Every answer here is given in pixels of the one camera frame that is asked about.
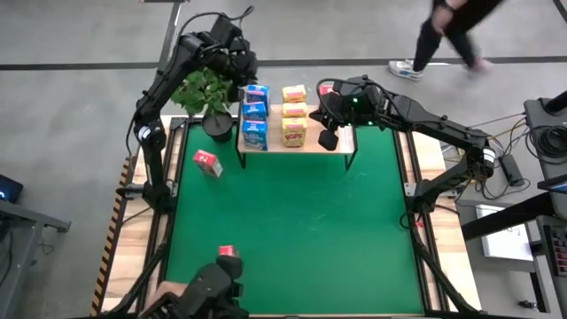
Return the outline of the computer monitor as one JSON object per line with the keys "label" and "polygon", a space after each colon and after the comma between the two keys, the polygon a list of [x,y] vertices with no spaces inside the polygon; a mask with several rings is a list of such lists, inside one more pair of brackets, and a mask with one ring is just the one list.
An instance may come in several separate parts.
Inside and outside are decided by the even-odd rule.
{"label": "computer monitor", "polygon": [[567,174],[538,182],[537,187],[543,191],[567,194]]}

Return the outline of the green table mat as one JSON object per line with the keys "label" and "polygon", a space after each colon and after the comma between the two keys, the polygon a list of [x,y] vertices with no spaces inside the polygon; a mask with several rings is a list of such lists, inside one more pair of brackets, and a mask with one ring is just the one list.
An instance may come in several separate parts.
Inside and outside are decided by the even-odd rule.
{"label": "green table mat", "polygon": [[[346,170],[337,155],[251,154],[190,128],[166,278],[187,283],[234,245],[243,308],[256,315],[422,312],[392,134],[360,128]],[[216,155],[220,177],[193,161]]]}

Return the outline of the dark device with blue light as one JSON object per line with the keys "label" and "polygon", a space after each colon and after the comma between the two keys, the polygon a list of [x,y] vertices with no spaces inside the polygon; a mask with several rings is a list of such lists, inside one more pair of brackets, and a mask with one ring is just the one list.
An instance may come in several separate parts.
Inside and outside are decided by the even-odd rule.
{"label": "dark device with blue light", "polygon": [[17,203],[22,191],[21,183],[0,174],[0,200]]}

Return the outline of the black keyboard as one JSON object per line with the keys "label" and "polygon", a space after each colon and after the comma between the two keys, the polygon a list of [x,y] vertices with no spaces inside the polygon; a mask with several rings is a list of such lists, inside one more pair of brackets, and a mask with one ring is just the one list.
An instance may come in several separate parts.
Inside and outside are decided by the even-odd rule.
{"label": "black keyboard", "polygon": [[551,227],[548,236],[554,271],[567,276],[567,228]]}

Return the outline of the green plant in black pot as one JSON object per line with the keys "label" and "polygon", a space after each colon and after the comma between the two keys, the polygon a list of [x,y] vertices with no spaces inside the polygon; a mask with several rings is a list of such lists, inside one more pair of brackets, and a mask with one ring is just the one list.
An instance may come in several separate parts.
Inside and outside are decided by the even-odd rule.
{"label": "green plant in black pot", "polygon": [[217,144],[231,140],[230,107],[240,100],[239,88],[208,68],[189,74],[171,97],[190,117],[202,116],[202,129]]}

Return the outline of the black power brick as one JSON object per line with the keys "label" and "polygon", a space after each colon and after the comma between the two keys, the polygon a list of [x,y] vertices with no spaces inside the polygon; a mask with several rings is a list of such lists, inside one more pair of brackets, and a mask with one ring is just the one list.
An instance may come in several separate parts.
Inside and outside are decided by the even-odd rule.
{"label": "black power brick", "polygon": [[524,177],[511,154],[501,156],[500,163],[509,186],[517,187],[525,184]]}

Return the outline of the white paper sheet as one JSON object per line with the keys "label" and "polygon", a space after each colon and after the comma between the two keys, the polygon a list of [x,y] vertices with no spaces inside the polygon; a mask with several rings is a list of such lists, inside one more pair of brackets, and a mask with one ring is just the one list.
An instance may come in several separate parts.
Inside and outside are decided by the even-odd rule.
{"label": "white paper sheet", "polygon": [[533,261],[524,224],[481,237],[485,257],[515,261]]}

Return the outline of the dark workstation desk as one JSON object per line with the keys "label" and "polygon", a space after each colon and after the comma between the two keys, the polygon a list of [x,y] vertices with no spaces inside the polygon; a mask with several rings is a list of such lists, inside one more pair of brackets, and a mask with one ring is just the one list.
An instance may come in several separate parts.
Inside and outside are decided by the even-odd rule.
{"label": "dark workstation desk", "polygon": [[[525,143],[533,145],[532,155],[540,162],[544,180],[567,174],[567,154],[559,158],[540,148],[540,141],[546,138],[551,144],[559,141],[551,136],[553,128],[567,129],[567,90],[553,99],[527,100],[524,109],[530,128]],[[567,276],[557,276],[554,271],[548,236],[551,227],[567,228],[567,194],[542,191],[497,213],[464,224],[462,234],[468,241],[532,220],[537,222],[540,240],[530,243],[531,251],[546,256],[562,318],[567,319]]]}

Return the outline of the person's hand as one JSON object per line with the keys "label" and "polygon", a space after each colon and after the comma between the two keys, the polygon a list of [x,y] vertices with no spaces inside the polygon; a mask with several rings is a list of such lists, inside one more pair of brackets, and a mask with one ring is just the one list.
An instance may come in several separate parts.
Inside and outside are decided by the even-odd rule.
{"label": "person's hand", "polygon": [[161,298],[161,296],[166,293],[171,292],[176,297],[180,297],[187,288],[187,286],[188,286],[187,284],[177,283],[177,282],[170,282],[170,281],[161,282],[158,285],[156,291],[148,299],[144,311],[149,310],[150,307],[153,306]]}

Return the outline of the yellow Corn Pops cereal box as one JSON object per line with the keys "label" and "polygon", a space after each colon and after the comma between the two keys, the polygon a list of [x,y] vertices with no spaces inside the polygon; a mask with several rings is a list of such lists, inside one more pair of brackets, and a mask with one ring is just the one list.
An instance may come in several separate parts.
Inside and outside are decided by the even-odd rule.
{"label": "yellow Corn Pops cereal box", "polygon": [[307,101],[307,91],[303,84],[282,88],[283,102],[305,103]]}
{"label": "yellow Corn Pops cereal box", "polygon": [[305,102],[284,103],[282,111],[284,118],[303,118],[307,115],[307,104]]}
{"label": "yellow Corn Pops cereal box", "polygon": [[285,147],[301,147],[305,143],[306,134],[305,117],[282,119],[282,140]]}

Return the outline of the grey side desk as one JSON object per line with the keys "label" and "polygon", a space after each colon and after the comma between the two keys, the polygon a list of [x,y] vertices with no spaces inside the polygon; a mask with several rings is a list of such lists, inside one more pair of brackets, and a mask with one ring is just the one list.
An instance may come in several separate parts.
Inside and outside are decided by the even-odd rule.
{"label": "grey side desk", "polygon": [[45,227],[68,232],[71,222],[0,200],[0,319],[12,319]]}

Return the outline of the black metal rig frame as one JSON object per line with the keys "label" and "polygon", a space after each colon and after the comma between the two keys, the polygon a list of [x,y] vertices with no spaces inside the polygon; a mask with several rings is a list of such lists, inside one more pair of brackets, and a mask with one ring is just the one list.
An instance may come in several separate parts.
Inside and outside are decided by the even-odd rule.
{"label": "black metal rig frame", "polygon": [[[175,134],[182,131],[181,145],[183,151],[187,144],[189,129],[203,121],[200,115],[170,116],[161,115],[156,120],[133,119],[135,130],[145,131],[153,129],[159,135],[155,145],[140,144],[139,152],[135,157],[128,157],[123,166],[122,178],[134,177],[138,168],[150,170],[151,165],[158,163],[160,172],[164,177],[169,176],[172,168],[171,157],[174,150]],[[449,143],[465,151],[464,157],[453,171],[446,171],[433,180],[422,180],[418,183],[416,192],[407,197],[409,209],[413,213],[428,214],[432,212],[437,198],[442,192],[454,188],[457,184],[470,180],[480,180],[493,173],[493,161],[485,159],[484,149],[488,145],[484,133],[475,132],[472,128],[464,127],[448,120],[446,117],[429,116],[425,120],[411,120],[398,115],[378,114],[369,121],[369,125],[380,129],[389,128],[395,134],[400,132],[411,133],[416,131],[429,137]],[[146,290],[151,275],[158,271],[163,273],[167,263],[168,254],[173,236],[176,216],[176,206],[179,199],[180,181],[164,180],[161,191],[156,191],[150,182],[142,184],[121,182],[116,191],[116,206],[109,226],[103,264],[97,280],[95,298],[89,319],[105,318],[109,315],[127,315],[132,305],[143,305]],[[129,291],[122,297],[114,308],[104,311],[102,303],[107,281],[110,277],[111,266],[115,250],[120,241],[120,232],[125,226],[123,217],[127,203],[132,198],[142,198],[153,211],[151,227],[149,230],[148,247],[144,258],[144,267],[141,275],[135,280]]]}

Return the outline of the blue Rice Krispies cereal box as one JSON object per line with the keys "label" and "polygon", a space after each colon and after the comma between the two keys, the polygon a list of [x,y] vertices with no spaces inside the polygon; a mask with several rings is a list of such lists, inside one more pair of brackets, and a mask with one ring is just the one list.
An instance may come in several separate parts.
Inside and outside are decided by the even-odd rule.
{"label": "blue Rice Krispies cereal box", "polygon": [[270,103],[270,88],[266,85],[251,84],[247,86],[245,98],[248,103],[262,102],[265,105]]}
{"label": "blue Rice Krispies cereal box", "polygon": [[265,121],[244,121],[242,136],[247,148],[258,151],[268,149],[268,125]]}
{"label": "blue Rice Krispies cereal box", "polygon": [[243,103],[242,116],[245,121],[266,121],[267,108],[263,102]]}

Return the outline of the wooden shelf stand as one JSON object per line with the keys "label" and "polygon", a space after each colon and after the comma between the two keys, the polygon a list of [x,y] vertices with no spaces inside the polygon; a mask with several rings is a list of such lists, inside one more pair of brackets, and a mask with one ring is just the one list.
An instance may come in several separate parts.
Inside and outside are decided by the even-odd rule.
{"label": "wooden shelf stand", "polygon": [[239,104],[238,113],[237,115],[233,115],[233,120],[237,123],[235,150],[242,169],[245,169],[246,167],[246,156],[251,153],[343,155],[346,170],[352,166],[353,159],[358,151],[356,128],[349,126],[339,127],[335,132],[335,135],[338,138],[337,148],[334,151],[327,151],[318,143],[319,135],[324,130],[324,126],[321,123],[307,117],[307,137],[304,145],[301,147],[285,147],[283,145],[282,118],[283,107],[281,105],[272,105],[270,116],[267,121],[268,149],[266,151],[254,149],[245,145],[245,139],[242,136],[242,127],[244,123],[243,103]]}

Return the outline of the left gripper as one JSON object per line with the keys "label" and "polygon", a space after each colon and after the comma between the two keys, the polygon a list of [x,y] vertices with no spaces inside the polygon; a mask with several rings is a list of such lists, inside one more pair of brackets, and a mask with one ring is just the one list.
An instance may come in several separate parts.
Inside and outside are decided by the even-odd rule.
{"label": "left gripper", "polygon": [[212,69],[229,82],[227,99],[236,103],[243,99],[243,87],[258,82],[258,59],[250,49],[250,43],[243,37],[237,37],[226,51],[216,51]]}

